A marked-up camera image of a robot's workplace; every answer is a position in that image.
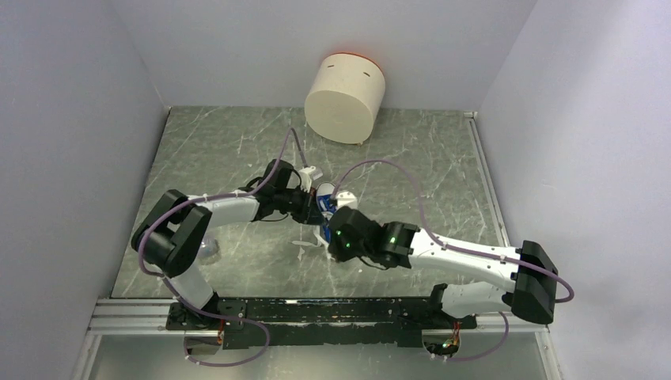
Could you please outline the white shoelace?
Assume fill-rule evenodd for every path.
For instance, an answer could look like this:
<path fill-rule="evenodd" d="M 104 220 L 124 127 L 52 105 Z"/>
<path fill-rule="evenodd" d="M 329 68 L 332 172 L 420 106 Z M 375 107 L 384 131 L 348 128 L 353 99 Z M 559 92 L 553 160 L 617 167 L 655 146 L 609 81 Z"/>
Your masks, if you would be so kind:
<path fill-rule="evenodd" d="M 319 226 L 314 226 L 313 227 L 313 239 L 312 241 L 301 241 L 301 240 L 296 240 L 292 241 L 292 245 L 296 246 L 301 246 L 301 247 L 316 247 L 316 248 L 322 248 L 325 251 L 328 250 L 328 247 L 330 245 L 331 239 L 332 239 L 332 232 L 329 228 L 329 222 L 331 217 L 333 216 L 332 211 L 322 211 L 321 212 L 322 216 L 324 217 L 323 223 Z"/>

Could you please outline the blue canvas sneaker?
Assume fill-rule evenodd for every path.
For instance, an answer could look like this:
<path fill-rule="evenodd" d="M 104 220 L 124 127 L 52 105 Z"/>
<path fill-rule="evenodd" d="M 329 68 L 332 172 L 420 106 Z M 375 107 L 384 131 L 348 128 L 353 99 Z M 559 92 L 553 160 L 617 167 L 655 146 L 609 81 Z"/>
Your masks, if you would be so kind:
<path fill-rule="evenodd" d="M 331 182 L 323 182 L 317 186 L 316 202 L 319 212 L 322 214 L 322 223 L 320 224 L 319 236 L 325 245 L 331 242 L 331 231 L 328 223 L 332 215 L 336 212 L 336 206 L 331 203 L 332 193 L 335 185 Z"/>

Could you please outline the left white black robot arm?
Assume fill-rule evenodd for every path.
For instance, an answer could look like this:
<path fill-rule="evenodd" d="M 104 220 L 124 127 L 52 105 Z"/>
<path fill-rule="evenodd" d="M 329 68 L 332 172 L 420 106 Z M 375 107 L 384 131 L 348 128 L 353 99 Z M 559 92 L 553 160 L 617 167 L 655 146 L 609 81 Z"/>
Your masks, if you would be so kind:
<path fill-rule="evenodd" d="M 260 222 L 274 214 L 317 226 L 323 217 L 313 182 L 321 176 L 315 166 L 295 169 L 286 161 L 273 160 L 263 176 L 228 196 L 198 198 L 169 190 L 134 232 L 131 248 L 144 266 L 156 267 L 158 275 L 191 304 L 188 320 L 199 329 L 208 329 L 222 310 L 218 294 L 196 263 L 206 232 L 234 223 Z"/>

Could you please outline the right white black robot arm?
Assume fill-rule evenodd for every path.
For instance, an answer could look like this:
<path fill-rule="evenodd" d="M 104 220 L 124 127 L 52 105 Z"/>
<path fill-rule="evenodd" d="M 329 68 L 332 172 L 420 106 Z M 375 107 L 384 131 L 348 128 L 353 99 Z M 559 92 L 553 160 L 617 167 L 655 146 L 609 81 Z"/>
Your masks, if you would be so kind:
<path fill-rule="evenodd" d="M 431 237 L 404 222 L 379 224 L 361 211 L 343 207 L 328 220 L 328 251 L 340 262 L 366 258 L 384 269 L 441 269 L 473 283 L 441 289 L 426 315 L 438 328 L 472 314 L 507 312 L 538 325 L 554 321 L 559 271 L 542 246 L 479 245 Z"/>

